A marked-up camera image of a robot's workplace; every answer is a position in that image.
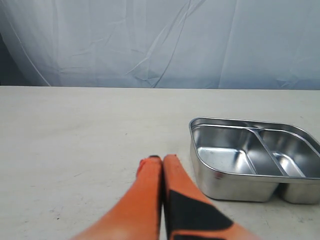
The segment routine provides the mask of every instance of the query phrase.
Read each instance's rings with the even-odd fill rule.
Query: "white backdrop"
[[[0,0],[40,86],[320,89],[319,0]]]

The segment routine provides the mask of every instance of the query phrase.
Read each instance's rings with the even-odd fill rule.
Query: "white table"
[[[194,179],[196,117],[288,123],[320,140],[320,91],[1,86],[0,239],[73,236],[119,200],[149,155],[177,153]],[[320,236],[319,205],[214,203],[265,239]]]

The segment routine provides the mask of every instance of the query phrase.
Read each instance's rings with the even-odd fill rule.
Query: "divided food tray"
[[[200,117],[189,124],[199,188],[217,200],[294,204],[320,201],[320,145],[282,123]]]

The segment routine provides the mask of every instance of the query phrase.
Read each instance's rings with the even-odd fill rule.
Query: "table surface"
[[[193,118],[288,123],[320,140],[319,104],[320,91],[1,86],[0,239],[70,238],[123,196],[149,155],[177,153],[194,180]],[[319,239],[319,205],[213,202],[264,239]]]

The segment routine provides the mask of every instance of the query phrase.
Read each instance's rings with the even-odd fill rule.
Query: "metal lunch box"
[[[189,124],[199,188],[217,200],[265,202],[279,187],[294,204],[320,201],[320,145],[282,123],[200,117]]]

